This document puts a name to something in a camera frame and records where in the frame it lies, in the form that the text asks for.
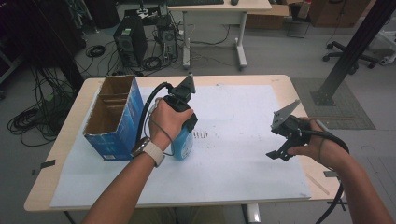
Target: gray carpet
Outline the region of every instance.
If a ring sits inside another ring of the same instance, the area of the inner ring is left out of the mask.
[[[315,105],[311,91],[317,91],[323,84],[323,78],[292,78],[305,111],[310,118],[320,119],[329,129],[375,130],[356,97],[345,82],[335,92],[335,106]]]

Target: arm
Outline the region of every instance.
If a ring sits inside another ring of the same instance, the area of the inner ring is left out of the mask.
[[[313,119],[310,123],[312,130],[322,131]],[[334,169],[344,186],[353,223],[394,223],[364,169],[333,141],[313,135],[309,145],[292,147],[288,153],[308,156]]]
[[[181,125],[192,113],[192,109],[177,113],[164,100],[160,100],[151,119],[175,139]],[[168,136],[153,122],[149,123],[149,130],[151,142],[162,151],[166,150],[171,143]],[[96,200],[83,223],[128,223],[154,165],[154,160],[146,153],[129,162]]]

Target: chair leg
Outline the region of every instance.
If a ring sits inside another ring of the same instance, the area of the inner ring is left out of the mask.
[[[330,60],[331,57],[341,57],[343,55],[344,51],[346,50],[347,47],[343,46],[342,44],[333,41],[332,43],[327,45],[327,49],[333,49],[334,47],[340,49],[342,52],[332,52],[328,53],[327,55],[323,56],[322,60],[323,62],[327,62]],[[369,68],[374,68],[375,65],[379,62],[378,59],[367,56],[362,54],[359,59],[364,60],[366,62],[369,62],[370,64],[368,65]],[[359,68],[358,62],[355,62],[354,65],[351,67],[349,74],[352,75],[356,72],[356,70]]]

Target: desk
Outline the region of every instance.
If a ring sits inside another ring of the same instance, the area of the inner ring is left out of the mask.
[[[139,87],[157,86],[163,81],[167,81],[176,86],[184,77],[138,77]],[[194,77],[195,85],[214,85],[218,83],[228,85],[271,85],[279,106],[283,107],[298,98],[290,79],[287,76],[203,76]],[[41,170],[37,180],[25,202],[24,208],[27,211],[63,211],[82,210],[89,207],[50,207],[51,199],[57,188],[59,177],[64,166],[64,161],[72,148],[79,127],[84,120],[86,112],[90,108],[94,94],[103,83],[102,78],[90,78],[84,82],[79,95],[64,123],[61,132],[55,141],[52,150],[47,157],[47,161],[56,160],[54,166]],[[293,113],[295,116],[306,116],[304,109],[299,105]],[[335,195],[338,189],[336,178],[324,176],[324,167],[306,158],[298,157],[303,165],[309,189],[311,191],[310,200],[329,200]]]
[[[240,68],[248,66],[242,40],[248,11],[263,11],[271,9],[267,0],[241,0],[238,5],[231,5],[225,0],[223,5],[168,7],[171,11],[183,12],[183,29],[186,34],[187,24],[237,24],[239,36],[235,39]],[[190,39],[184,36],[183,66],[190,67]]]

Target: watch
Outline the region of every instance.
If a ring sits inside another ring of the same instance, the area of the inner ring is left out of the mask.
[[[152,159],[154,159],[155,167],[159,167],[165,158],[163,151],[159,147],[155,146],[148,137],[144,137],[137,142],[132,149],[132,156],[137,157],[143,152],[146,152]]]

